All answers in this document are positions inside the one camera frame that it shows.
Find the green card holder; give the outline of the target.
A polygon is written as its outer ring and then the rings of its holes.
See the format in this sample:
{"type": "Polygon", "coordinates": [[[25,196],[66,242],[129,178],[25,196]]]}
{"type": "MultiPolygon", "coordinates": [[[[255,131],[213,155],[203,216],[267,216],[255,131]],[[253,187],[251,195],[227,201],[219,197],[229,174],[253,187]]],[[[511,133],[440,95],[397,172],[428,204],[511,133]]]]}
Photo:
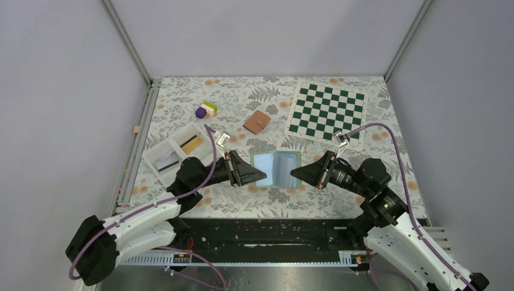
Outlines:
{"type": "Polygon", "coordinates": [[[257,188],[299,189],[301,187],[301,181],[291,175],[292,170],[302,165],[299,151],[254,153],[250,156],[250,163],[267,175],[266,178],[255,182],[257,188]]]}

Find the brown leather wallet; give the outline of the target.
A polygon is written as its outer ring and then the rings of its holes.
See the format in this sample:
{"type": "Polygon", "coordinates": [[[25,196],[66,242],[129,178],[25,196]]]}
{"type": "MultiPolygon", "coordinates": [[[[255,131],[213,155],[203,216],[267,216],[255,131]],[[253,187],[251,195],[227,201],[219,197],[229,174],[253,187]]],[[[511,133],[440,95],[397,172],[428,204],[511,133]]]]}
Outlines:
{"type": "Polygon", "coordinates": [[[251,117],[246,120],[243,127],[257,135],[261,133],[270,121],[270,117],[260,110],[256,110],[251,117]]]}

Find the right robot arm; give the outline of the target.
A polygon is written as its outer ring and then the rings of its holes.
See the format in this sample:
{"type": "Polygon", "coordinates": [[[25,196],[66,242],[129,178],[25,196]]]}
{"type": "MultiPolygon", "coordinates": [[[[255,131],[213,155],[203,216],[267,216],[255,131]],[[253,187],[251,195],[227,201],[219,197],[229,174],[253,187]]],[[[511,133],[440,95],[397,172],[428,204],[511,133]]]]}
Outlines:
{"type": "Polygon", "coordinates": [[[365,159],[355,170],[327,151],[291,174],[318,189],[333,184],[363,197],[363,213],[347,226],[352,242],[386,259],[416,290],[485,290],[489,285],[482,273],[456,262],[411,219],[407,204],[388,187],[391,176],[380,159],[365,159]]]}

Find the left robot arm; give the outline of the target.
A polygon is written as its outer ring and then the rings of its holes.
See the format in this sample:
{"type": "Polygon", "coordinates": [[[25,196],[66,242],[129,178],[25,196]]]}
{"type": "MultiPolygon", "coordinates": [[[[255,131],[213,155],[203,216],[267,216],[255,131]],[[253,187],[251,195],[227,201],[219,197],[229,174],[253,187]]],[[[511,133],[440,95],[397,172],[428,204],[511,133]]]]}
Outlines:
{"type": "Polygon", "coordinates": [[[65,250],[72,264],[70,278],[93,286],[123,261],[176,241],[184,228],[179,216],[202,199],[198,190],[203,187],[226,181],[240,187],[266,177],[234,150],[209,166],[196,157],[184,159],[175,181],[157,198],[110,218],[92,215],[83,220],[65,250]]]}

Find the gold card in tray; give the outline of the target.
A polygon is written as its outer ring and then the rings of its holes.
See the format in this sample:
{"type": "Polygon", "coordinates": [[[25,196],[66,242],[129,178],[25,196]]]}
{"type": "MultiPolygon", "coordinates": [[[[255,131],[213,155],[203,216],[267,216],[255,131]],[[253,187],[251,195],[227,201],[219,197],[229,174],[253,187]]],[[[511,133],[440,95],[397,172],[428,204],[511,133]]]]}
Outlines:
{"type": "Polygon", "coordinates": [[[185,142],[183,142],[180,145],[180,148],[185,154],[190,154],[192,151],[194,151],[194,149],[199,147],[202,143],[203,143],[203,140],[199,136],[194,135],[191,138],[189,138],[188,140],[186,140],[185,142]]]}

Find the clear plastic divided tray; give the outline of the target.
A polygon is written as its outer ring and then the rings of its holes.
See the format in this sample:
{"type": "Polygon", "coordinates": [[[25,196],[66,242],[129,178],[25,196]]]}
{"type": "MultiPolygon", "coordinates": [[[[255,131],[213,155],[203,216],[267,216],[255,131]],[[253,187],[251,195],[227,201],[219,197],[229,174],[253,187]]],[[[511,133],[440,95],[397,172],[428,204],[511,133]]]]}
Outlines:
{"type": "Polygon", "coordinates": [[[193,122],[169,133],[167,138],[143,153],[142,157],[160,183],[164,186],[169,186],[175,180],[180,164],[186,158],[196,157],[204,166],[208,166],[213,161],[213,149],[211,140],[207,134],[207,129],[193,122]],[[181,150],[180,145],[194,135],[199,136],[203,140],[203,143],[190,154],[185,154],[181,150]],[[177,165],[163,172],[158,172],[155,167],[155,162],[169,156],[179,159],[177,165]]]}

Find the floral table cloth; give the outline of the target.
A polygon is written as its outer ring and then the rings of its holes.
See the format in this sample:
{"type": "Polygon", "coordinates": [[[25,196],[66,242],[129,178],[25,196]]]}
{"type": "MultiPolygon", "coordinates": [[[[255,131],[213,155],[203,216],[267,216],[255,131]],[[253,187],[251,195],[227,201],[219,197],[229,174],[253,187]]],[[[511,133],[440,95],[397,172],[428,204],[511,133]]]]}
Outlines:
{"type": "MultiPolygon", "coordinates": [[[[251,154],[299,151],[302,162],[317,161],[336,146],[287,136],[284,133],[299,77],[170,77],[162,80],[145,139],[146,150],[169,133],[192,122],[223,129],[231,136],[226,147],[248,160],[251,154]],[[214,116],[198,119],[195,111],[204,101],[214,103],[214,116]],[[270,117],[267,127],[254,135],[243,124],[260,110],[270,117]]],[[[402,138],[387,84],[381,76],[317,77],[316,82],[368,92],[366,122],[360,151],[346,150],[344,158],[358,167],[366,158],[379,158],[392,176],[389,186],[399,195],[410,195],[418,218],[428,212],[418,188],[412,163],[402,138]]],[[[211,218],[354,218],[361,213],[362,198],[334,186],[316,190],[307,184],[299,189],[257,188],[254,184],[233,187],[222,183],[202,190],[202,200],[188,217],[211,218]]]]}

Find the purple toy block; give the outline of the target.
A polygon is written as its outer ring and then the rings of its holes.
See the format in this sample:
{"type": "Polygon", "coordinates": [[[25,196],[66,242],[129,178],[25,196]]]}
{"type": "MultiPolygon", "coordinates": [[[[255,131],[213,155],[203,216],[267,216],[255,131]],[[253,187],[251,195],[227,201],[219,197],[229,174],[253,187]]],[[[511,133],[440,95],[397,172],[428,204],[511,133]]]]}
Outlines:
{"type": "Polygon", "coordinates": [[[208,112],[207,110],[204,108],[204,107],[198,107],[195,111],[195,116],[198,118],[198,119],[203,119],[205,118],[205,116],[208,115],[208,112]]]}

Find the green white chess mat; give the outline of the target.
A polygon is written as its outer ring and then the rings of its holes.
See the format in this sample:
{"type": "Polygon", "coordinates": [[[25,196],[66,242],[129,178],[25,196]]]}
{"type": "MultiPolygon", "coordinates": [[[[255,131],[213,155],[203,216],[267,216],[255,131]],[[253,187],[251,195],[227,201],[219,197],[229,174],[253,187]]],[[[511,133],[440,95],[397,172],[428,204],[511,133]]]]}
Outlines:
{"type": "Polygon", "coordinates": [[[284,128],[289,136],[331,143],[365,124],[369,94],[363,90],[299,81],[284,128]]]}

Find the lime green toy block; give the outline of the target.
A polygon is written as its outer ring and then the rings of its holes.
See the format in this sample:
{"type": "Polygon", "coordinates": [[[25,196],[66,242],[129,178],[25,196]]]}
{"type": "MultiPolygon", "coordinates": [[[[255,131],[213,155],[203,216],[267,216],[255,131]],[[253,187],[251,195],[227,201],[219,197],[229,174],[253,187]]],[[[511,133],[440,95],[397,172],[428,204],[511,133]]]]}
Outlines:
{"type": "Polygon", "coordinates": [[[211,108],[214,113],[218,112],[218,108],[214,103],[211,103],[209,101],[204,101],[203,104],[206,105],[207,107],[211,108]]]}

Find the perforated metal strip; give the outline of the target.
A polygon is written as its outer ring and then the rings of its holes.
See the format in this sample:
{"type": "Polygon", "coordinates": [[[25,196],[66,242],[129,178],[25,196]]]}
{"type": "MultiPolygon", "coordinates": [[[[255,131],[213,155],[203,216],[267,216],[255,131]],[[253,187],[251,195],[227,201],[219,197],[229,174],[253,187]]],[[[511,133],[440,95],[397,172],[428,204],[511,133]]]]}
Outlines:
{"type": "MultiPolygon", "coordinates": [[[[134,256],[120,263],[122,266],[206,266],[207,264],[199,258],[191,256],[190,264],[173,264],[172,253],[143,253],[134,256]]],[[[321,253],[319,256],[301,256],[299,258],[264,258],[260,255],[240,256],[239,258],[209,258],[206,260],[216,267],[360,267],[361,265],[351,264],[351,254],[366,254],[365,252],[335,251],[321,253]]]]}

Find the left controller board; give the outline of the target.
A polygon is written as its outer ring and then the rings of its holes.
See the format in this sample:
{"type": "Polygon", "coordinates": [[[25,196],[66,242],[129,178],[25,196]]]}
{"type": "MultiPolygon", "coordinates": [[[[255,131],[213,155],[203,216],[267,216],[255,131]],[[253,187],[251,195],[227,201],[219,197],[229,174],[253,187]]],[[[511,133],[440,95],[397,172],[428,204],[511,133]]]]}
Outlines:
{"type": "Polygon", "coordinates": [[[190,264],[191,255],[188,253],[174,253],[172,257],[173,264],[190,264]]]}

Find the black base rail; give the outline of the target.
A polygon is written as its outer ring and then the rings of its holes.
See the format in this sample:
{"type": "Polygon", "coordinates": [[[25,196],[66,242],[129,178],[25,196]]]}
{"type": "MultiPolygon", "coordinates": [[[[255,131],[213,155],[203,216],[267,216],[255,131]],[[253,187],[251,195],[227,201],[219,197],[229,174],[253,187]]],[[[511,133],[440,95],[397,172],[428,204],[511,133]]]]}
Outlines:
{"type": "Polygon", "coordinates": [[[350,230],[349,219],[177,218],[170,247],[205,258],[299,258],[335,251],[371,251],[350,230]]]}

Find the aluminium frame post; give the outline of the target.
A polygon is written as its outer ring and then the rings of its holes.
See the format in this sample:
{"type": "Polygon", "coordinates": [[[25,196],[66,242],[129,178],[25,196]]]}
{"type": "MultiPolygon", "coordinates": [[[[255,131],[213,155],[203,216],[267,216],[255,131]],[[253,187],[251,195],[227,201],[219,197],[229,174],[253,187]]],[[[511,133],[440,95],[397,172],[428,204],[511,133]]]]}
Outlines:
{"type": "Polygon", "coordinates": [[[390,62],[389,66],[387,67],[387,70],[385,71],[385,74],[383,76],[385,83],[389,83],[391,80],[397,66],[402,60],[403,55],[407,51],[410,43],[414,39],[416,32],[422,25],[422,22],[428,14],[432,4],[434,3],[434,0],[423,0],[422,5],[420,6],[419,10],[417,11],[412,23],[410,24],[407,33],[403,37],[396,53],[393,56],[392,61],[390,62]]]}
{"type": "Polygon", "coordinates": [[[125,50],[128,53],[129,58],[132,60],[133,64],[136,67],[136,70],[140,74],[144,83],[147,87],[151,87],[153,84],[153,78],[151,77],[149,71],[142,58],[140,57],[131,37],[129,36],[127,30],[125,29],[121,18],[116,11],[114,3],[111,0],[100,0],[99,3],[102,5],[103,9],[106,12],[107,17],[112,23],[113,28],[116,30],[125,50]]]}

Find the left aluminium frame post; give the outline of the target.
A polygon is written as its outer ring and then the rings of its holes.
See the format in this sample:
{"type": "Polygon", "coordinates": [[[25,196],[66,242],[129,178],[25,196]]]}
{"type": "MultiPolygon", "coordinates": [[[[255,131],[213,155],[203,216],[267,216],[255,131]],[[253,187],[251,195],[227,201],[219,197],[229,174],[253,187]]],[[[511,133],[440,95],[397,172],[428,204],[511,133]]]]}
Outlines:
{"type": "Polygon", "coordinates": [[[128,53],[129,58],[132,60],[133,64],[136,67],[136,70],[140,74],[144,83],[147,87],[151,87],[153,84],[153,78],[151,77],[149,71],[142,58],[140,57],[131,37],[129,36],[127,30],[125,29],[121,18],[116,11],[114,3],[111,0],[100,0],[99,3],[102,5],[103,9],[106,12],[107,17],[112,23],[113,28],[116,30],[125,50],[128,53]]]}

